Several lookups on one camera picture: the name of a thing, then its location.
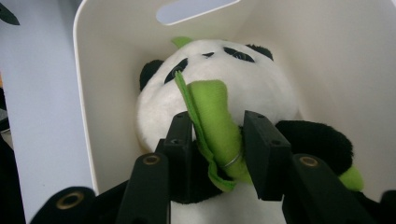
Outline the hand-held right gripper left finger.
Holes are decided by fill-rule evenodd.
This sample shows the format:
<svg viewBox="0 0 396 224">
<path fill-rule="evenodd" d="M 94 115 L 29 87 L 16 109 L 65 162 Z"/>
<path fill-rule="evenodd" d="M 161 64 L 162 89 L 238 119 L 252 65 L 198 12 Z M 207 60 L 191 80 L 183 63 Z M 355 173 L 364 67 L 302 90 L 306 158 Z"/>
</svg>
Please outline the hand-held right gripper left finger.
<svg viewBox="0 0 396 224">
<path fill-rule="evenodd" d="M 191 201 L 192 123 L 187 111 L 173 116 L 158 152 L 169 162 L 170 197 L 178 203 Z"/>
</svg>

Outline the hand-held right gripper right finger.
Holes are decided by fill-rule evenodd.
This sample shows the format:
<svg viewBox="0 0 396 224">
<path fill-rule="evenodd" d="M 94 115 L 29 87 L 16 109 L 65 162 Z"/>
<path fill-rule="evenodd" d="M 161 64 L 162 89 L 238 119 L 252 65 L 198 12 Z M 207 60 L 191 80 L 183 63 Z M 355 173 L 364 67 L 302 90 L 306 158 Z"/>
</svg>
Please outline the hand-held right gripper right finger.
<svg viewBox="0 0 396 224">
<path fill-rule="evenodd" d="M 264 115 L 246 111 L 243 125 L 245 158 L 261 200 L 281 200 L 289 162 L 290 143 Z"/>
</svg>

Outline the panda plush toy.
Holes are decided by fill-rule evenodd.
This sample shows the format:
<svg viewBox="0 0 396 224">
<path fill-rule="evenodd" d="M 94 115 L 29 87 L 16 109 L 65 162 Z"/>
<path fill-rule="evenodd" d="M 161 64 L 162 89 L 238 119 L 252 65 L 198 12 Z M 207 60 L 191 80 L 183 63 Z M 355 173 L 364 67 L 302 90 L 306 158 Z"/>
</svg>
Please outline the panda plush toy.
<svg viewBox="0 0 396 224">
<path fill-rule="evenodd" d="M 350 141 L 334 128 L 298 120 L 298 104 L 270 50 L 224 40 L 176 41 L 178 50 L 164 61 L 147 63 L 140 75 L 136 127 L 140 142 L 154 148 L 172 117 L 195 113 L 194 140 L 210 159 L 213 189 L 192 203 L 173 203 L 176 224 L 271 224 L 283 222 L 279 203 L 254 200 L 246 153 L 243 114 L 266 116 L 290 140 L 296 153 L 325 160 L 352 191 L 363 188 L 353 165 Z"/>
</svg>

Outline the white plastic storage box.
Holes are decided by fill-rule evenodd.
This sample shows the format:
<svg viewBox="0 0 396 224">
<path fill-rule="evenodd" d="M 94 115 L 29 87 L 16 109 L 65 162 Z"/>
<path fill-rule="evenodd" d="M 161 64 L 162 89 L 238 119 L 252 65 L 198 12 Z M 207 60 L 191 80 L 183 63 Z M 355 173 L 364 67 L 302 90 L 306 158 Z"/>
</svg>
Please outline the white plastic storage box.
<svg viewBox="0 0 396 224">
<path fill-rule="evenodd" d="M 173 38 L 267 47 L 291 81 L 303 119 L 353 143 L 365 194 L 396 189 L 396 4 L 393 0 L 238 0 L 177 23 L 172 0 L 83 0 L 74 23 L 78 88 L 92 184 L 130 176 L 142 66 L 174 51 Z"/>
</svg>

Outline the pale blue table mat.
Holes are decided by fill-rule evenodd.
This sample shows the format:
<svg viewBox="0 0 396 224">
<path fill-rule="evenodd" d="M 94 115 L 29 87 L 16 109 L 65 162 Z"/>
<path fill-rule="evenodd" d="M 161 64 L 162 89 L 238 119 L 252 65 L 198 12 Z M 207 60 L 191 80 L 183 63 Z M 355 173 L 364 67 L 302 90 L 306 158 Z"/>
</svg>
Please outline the pale blue table mat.
<svg viewBox="0 0 396 224">
<path fill-rule="evenodd" d="M 103 192 L 139 153 L 138 73 L 176 35 L 230 37 L 247 0 L 0 0 L 0 74 L 26 218 L 61 189 Z"/>
</svg>

